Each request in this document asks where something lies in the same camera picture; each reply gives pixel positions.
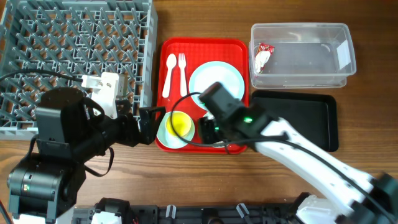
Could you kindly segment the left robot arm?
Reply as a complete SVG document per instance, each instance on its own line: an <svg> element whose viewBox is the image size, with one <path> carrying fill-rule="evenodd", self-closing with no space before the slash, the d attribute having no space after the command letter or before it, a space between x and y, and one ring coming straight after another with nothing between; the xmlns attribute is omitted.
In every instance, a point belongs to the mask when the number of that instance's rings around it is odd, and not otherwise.
<svg viewBox="0 0 398 224"><path fill-rule="evenodd" d="M134 147L150 145L165 116L165 107L140 108L116 119L95 101L70 87L45 92L36 109L38 134L28 153L7 179L8 223L69 223L86 173L86 166L106 152L114 157L115 143Z"/></svg>

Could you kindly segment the yellow cup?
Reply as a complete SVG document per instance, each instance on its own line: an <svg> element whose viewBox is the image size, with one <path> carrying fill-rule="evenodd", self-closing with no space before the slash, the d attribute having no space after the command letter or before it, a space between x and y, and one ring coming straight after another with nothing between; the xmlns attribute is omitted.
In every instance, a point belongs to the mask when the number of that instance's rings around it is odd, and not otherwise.
<svg viewBox="0 0 398 224"><path fill-rule="evenodd" d="M192 119L188 114L181 111L174 111L166 119L166 130L169 134L181 137L186 136L192 128Z"/></svg>

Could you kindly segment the large light blue plate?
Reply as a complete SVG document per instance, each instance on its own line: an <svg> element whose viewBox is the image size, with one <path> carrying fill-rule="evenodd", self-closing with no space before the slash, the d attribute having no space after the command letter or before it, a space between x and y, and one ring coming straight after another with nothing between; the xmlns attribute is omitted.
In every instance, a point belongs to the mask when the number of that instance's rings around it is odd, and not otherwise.
<svg viewBox="0 0 398 224"><path fill-rule="evenodd" d="M189 93L202 93L215 82L220 82L235 98L242 100L243 76L234 66L221 61L207 62L196 68L189 80Z"/></svg>

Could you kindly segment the green bowl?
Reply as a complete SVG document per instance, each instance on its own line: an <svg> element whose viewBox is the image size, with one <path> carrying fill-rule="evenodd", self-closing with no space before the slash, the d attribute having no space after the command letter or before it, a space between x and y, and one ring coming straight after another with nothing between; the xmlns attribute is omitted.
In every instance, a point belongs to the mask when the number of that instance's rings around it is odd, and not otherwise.
<svg viewBox="0 0 398 224"><path fill-rule="evenodd" d="M207 112L203 117L207 117L208 119L215 119L215 117L214 117L210 112ZM225 142L226 142L226 139L224 138L224 135L223 135L223 142L221 142L221 143L216 143L216 144L215 144L215 147L216 147L216 148L223 147L222 144L225 143Z"/></svg>

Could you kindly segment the small light blue saucer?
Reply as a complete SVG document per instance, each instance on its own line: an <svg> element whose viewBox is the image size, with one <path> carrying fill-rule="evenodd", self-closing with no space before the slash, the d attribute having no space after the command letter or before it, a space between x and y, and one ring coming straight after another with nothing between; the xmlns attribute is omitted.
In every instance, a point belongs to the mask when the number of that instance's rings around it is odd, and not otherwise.
<svg viewBox="0 0 398 224"><path fill-rule="evenodd" d="M186 142L179 139L177 136L169 134L166 130L165 123L166 119L170 116L171 112L165 114L162 122L160 123L159 130L157 132L157 139L167 148L179 149L187 145ZM195 134L195 125L192 120L192 128L186 136L183 136L187 141L191 141Z"/></svg>

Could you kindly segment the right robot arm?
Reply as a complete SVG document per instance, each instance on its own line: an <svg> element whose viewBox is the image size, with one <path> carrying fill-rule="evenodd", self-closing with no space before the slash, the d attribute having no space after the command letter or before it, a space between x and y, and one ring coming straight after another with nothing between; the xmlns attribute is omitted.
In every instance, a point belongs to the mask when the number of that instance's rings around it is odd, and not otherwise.
<svg viewBox="0 0 398 224"><path fill-rule="evenodd" d="M397 223L397 180L378 178L333 157L284 118L244 106L219 82L198 97L231 144L245 144L295 172L323 196L308 195L294 215L302 223Z"/></svg>

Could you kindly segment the white plastic spoon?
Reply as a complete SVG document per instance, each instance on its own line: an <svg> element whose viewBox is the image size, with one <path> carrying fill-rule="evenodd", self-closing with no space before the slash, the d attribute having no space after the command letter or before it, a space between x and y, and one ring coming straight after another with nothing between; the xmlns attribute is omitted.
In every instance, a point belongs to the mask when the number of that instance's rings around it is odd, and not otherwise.
<svg viewBox="0 0 398 224"><path fill-rule="evenodd" d="M176 64L177 64L177 58L176 58L175 54L170 54L167 57L167 61L166 61L167 74L166 74L166 78L165 78L164 87L163 87L163 90L162 90L162 97L163 98L168 98L169 97L172 70L176 66Z"/></svg>

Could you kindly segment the white plastic fork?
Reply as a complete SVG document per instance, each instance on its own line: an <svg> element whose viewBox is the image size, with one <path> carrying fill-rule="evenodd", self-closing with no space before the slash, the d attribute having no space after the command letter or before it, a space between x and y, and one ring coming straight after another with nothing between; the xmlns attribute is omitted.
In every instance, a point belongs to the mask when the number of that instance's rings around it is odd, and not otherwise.
<svg viewBox="0 0 398 224"><path fill-rule="evenodd" d="M185 76L185 67L187 65L187 61L184 53L179 53L178 55L178 66L180 68L180 95L187 95L187 81Z"/></svg>

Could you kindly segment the red snack wrapper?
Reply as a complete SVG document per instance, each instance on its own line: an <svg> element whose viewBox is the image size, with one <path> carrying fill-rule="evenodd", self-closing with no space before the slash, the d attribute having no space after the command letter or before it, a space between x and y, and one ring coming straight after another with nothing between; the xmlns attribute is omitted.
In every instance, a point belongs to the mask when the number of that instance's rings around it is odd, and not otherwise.
<svg viewBox="0 0 398 224"><path fill-rule="evenodd" d="M255 71L261 73L266 63L274 53L275 47L269 44L260 43L254 58Z"/></svg>

